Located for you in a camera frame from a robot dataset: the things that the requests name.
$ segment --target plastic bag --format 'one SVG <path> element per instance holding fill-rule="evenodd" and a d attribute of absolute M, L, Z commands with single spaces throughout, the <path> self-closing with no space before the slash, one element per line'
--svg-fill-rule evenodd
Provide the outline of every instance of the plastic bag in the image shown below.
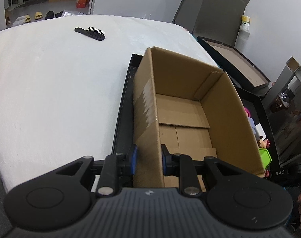
<path fill-rule="evenodd" d="M 25 17 L 25 16 L 20 16 L 20 17 L 18 17 L 18 18 L 14 21 L 13 27 L 26 24 L 25 20 L 26 20 L 26 17 Z"/>
<path fill-rule="evenodd" d="M 82 12 L 76 12 L 76 11 L 66 11 L 62 13 L 61 17 L 68 17 L 68 16 L 77 16 L 77 15 L 86 15 Z"/>

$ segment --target hairbrush handle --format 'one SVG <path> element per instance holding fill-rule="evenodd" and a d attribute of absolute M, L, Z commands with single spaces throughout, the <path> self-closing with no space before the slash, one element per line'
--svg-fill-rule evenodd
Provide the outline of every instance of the hairbrush handle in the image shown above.
<path fill-rule="evenodd" d="M 87 30 L 83 29 L 83 28 L 75 28 L 74 29 L 75 32 L 78 32 L 78 33 L 81 33 L 81 34 L 84 34 L 86 35 L 87 34 Z"/>

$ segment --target white logo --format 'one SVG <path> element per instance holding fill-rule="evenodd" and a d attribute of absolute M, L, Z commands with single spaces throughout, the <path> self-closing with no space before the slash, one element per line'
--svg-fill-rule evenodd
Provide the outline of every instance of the white logo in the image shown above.
<path fill-rule="evenodd" d="M 145 192 L 145 194 L 146 194 L 146 195 L 148 195 L 148 196 L 151 196 L 151 195 L 153 195 L 153 194 L 154 194 L 154 192 L 153 192 L 153 191 L 151 191 L 151 190 L 148 190 L 148 191 L 146 191 L 146 192 Z"/>

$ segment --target green container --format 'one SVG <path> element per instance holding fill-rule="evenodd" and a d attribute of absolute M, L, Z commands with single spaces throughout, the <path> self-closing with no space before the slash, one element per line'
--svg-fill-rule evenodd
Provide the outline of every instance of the green container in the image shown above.
<path fill-rule="evenodd" d="M 258 149 L 260 152 L 261 160 L 263 163 L 263 167 L 266 170 L 270 163 L 272 162 L 272 158 L 270 157 L 269 151 L 267 149 Z"/>

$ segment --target floor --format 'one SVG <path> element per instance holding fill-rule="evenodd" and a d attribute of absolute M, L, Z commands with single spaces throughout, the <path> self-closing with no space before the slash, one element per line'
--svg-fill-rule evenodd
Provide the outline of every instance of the floor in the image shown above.
<path fill-rule="evenodd" d="M 11 22 L 13 23 L 18 17 L 29 15 L 31 17 L 31 22 L 44 20 L 46 13 L 48 11 L 53 11 L 54 14 L 61 12 L 63 10 L 67 11 L 78 11 L 84 14 L 88 14 L 89 7 L 88 4 L 86 8 L 77 8 L 76 1 L 60 1 L 60 2 L 48 2 L 48 0 L 31 0 L 26 2 L 25 4 L 13 9 L 8 12 L 8 16 L 10 17 Z M 35 20 L 35 13 L 41 12 L 43 14 L 43 18 L 39 20 Z"/>

